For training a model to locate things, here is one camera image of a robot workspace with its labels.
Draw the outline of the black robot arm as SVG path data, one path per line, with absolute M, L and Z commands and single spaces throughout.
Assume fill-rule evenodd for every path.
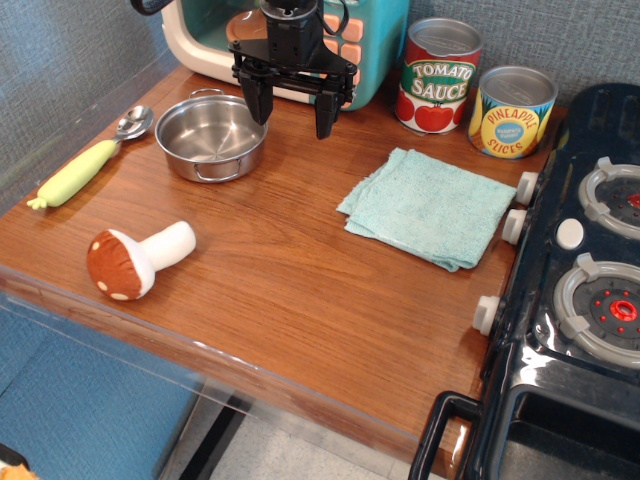
M 316 136 L 325 139 L 342 106 L 353 100 L 357 67 L 329 50 L 324 35 L 334 31 L 324 20 L 321 1 L 262 1 L 265 39 L 235 40 L 233 76 L 238 80 L 252 118 L 267 123 L 274 89 L 314 98 Z

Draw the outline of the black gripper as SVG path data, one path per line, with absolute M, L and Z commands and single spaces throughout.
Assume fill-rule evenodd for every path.
M 276 88 L 315 97 L 316 136 L 330 136 L 340 106 L 353 100 L 357 67 L 324 43 L 320 13 L 266 17 L 267 38 L 229 43 L 233 76 L 252 118 L 267 123 Z

